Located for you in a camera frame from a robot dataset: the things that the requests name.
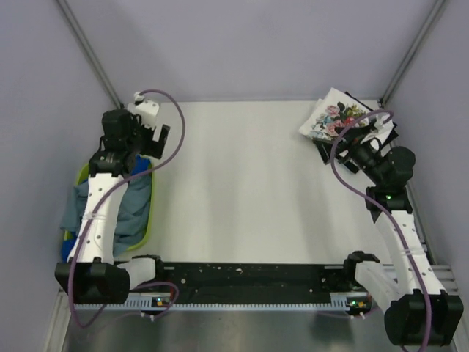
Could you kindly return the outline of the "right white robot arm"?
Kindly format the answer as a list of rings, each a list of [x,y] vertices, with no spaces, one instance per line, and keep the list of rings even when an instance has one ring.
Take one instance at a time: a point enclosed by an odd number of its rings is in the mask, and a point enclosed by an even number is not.
[[[415,226],[406,185],[413,176],[415,154],[406,147],[392,147],[386,154],[366,140],[372,131],[335,127],[330,159],[344,153],[373,182],[359,191],[342,177],[339,182],[363,197],[372,221],[383,237],[394,275],[389,276],[373,254],[350,254],[342,281],[351,290],[364,287],[384,314],[385,332],[401,348],[446,346],[453,340],[464,312],[459,296],[451,295],[435,274]]]

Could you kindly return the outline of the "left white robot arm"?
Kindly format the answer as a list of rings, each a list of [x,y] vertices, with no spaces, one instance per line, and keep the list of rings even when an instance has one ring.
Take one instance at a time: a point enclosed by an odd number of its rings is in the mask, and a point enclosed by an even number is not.
[[[122,304],[141,284],[153,291],[165,285],[158,257],[137,257],[117,265],[113,253],[119,207],[136,158],[160,158],[164,151],[169,127],[163,125],[158,140],[153,139],[158,111],[156,103],[147,108],[132,103],[103,115],[103,135],[88,164],[88,196],[77,241],[67,262],[55,269],[72,305]]]

